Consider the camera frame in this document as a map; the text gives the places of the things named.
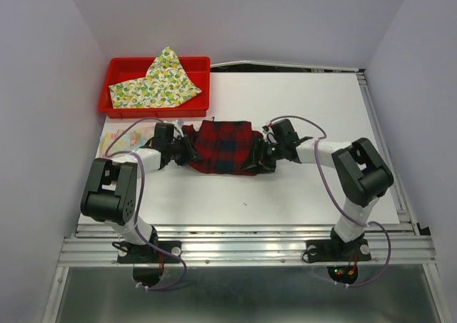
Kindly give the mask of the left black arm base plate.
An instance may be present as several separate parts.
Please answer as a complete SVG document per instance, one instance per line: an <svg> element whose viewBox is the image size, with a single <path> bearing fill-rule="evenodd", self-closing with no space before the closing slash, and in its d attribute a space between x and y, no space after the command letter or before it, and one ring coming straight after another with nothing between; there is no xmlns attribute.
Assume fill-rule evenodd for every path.
<svg viewBox="0 0 457 323"><path fill-rule="evenodd" d="M148 245L136 245L125 241L112 242L117 252L117 262L119 264L159 264L170 263L178 264L177 257L181 256L180 241L159 241L158 248L168 252L169 255L163 252L158 252Z"/></svg>

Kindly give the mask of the red navy plaid skirt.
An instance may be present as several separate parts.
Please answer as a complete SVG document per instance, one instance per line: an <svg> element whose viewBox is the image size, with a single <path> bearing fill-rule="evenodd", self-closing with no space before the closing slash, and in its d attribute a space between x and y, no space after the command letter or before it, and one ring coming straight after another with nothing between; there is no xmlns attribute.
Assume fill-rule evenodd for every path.
<svg viewBox="0 0 457 323"><path fill-rule="evenodd" d="M261 168L247 169L245 163L253 151L254 142L263 134L252 129L249 121L209 121L204 120L199 129L192 125L182 126L201 156L189 166L204 174L228 174L236 176L256 176Z"/></svg>

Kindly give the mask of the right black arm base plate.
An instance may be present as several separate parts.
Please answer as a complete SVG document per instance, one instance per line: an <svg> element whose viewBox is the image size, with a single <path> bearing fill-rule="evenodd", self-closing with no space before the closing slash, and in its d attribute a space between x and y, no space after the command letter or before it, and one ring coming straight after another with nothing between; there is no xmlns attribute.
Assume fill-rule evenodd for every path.
<svg viewBox="0 0 457 323"><path fill-rule="evenodd" d="M366 239L349 243L335 239L314 239L306 241L308 262L368 262L372 260Z"/></svg>

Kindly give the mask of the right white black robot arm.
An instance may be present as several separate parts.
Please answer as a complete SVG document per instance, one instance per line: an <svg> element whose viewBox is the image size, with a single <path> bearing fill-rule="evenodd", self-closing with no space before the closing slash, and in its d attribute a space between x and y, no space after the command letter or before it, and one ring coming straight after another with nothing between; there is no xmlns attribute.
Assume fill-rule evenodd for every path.
<svg viewBox="0 0 457 323"><path fill-rule="evenodd" d="M340 217L328 239L308 240L302 258L307 263L342 262L371 258L364 238L374 206L393 185L391 170L372 142L360 138L334 142L323 132L319 137L300 137L292 116L279 116L255 139L244 170L271 173L285 159L297 164L315 164L324 189Z"/></svg>

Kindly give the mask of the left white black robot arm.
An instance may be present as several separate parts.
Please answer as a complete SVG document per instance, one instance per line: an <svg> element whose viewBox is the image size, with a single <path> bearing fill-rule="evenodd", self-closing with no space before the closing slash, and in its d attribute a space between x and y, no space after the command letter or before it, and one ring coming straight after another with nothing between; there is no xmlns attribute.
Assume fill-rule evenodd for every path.
<svg viewBox="0 0 457 323"><path fill-rule="evenodd" d="M180 242L160 244L156 228L140 216L146 174L162 170L170 162L183 166L201 157L179 120L157 119L154 133L144 145L115 150L115 144L132 129L123 130L103 155L93 160L81 198L81 214L104 223L120 236L112 244L120 263L180 263Z"/></svg>

